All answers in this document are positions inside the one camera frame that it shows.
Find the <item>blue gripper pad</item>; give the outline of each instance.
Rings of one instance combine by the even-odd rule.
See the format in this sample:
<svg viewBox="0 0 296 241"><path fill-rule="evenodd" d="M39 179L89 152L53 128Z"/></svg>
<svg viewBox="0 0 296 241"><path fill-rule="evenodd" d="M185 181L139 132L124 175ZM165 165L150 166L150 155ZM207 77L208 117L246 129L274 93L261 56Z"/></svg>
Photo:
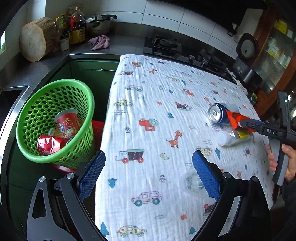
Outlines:
<svg viewBox="0 0 296 241"><path fill-rule="evenodd" d="M199 150L193 153L192 164L205 186L208 195L214 198L215 201L218 201L221 196L219 182L208 167L209 162Z"/></svg>
<svg viewBox="0 0 296 241"><path fill-rule="evenodd" d="M94 161L88 167L84 176L81 178L78 185L78 198L82 202L85 198L89 197L91 194L96 181L101 174L103 167L105 166L106 156L103 151L100 151L95 157Z"/></svg>

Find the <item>gray tool handle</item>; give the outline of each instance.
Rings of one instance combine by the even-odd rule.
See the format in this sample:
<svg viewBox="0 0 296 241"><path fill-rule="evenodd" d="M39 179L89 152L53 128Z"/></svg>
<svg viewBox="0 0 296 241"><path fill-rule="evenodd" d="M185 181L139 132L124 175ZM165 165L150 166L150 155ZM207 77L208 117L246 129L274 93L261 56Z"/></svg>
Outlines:
<svg viewBox="0 0 296 241"><path fill-rule="evenodd" d="M289 156L283 153L281 150L282 143L279 140L271 139L269 144L271 147L271 152L274 154L274 159L278 162L278 166L276 167L272 181L275 184L282 186L288 168Z"/></svg>

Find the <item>black pot handle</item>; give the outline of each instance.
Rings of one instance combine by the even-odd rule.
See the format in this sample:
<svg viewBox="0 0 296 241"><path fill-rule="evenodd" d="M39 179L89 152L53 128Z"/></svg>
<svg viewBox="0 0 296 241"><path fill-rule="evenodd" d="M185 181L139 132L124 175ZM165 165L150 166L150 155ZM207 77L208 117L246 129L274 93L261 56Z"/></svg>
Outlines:
<svg viewBox="0 0 296 241"><path fill-rule="evenodd" d="M104 15L101 15L101 17L103 18L103 20L110 20L111 18L117 19L117 16L113 14L104 14Z"/></svg>

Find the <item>rag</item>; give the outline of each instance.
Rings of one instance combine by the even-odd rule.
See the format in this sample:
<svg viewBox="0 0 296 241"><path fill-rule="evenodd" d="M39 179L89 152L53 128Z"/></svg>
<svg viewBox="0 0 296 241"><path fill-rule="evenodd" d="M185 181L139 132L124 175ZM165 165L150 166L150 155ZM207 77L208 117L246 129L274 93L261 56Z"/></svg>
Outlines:
<svg viewBox="0 0 296 241"><path fill-rule="evenodd" d="M110 46L110 39L106 35L98 36L89 40L91 50L100 50Z"/></svg>

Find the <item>green plastic basket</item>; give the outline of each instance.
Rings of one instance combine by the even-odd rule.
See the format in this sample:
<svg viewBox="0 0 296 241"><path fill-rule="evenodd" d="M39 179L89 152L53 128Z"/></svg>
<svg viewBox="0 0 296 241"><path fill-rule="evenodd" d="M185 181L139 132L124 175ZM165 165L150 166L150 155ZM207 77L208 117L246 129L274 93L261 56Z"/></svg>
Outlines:
<svg viewBox="0 0 296 241"><path fill-rule="evenodd" d="M61 150L41 156L37 140L56 128L55 115L65 109L75 108L84 123L74 138ZM91 119L94 114L94 96L90 88L78 80L64 79L52 82L38 90L23 107L17 121L17 144L23 155L37 163L56 163L77 169L90 161L95 153Z"/></svg>

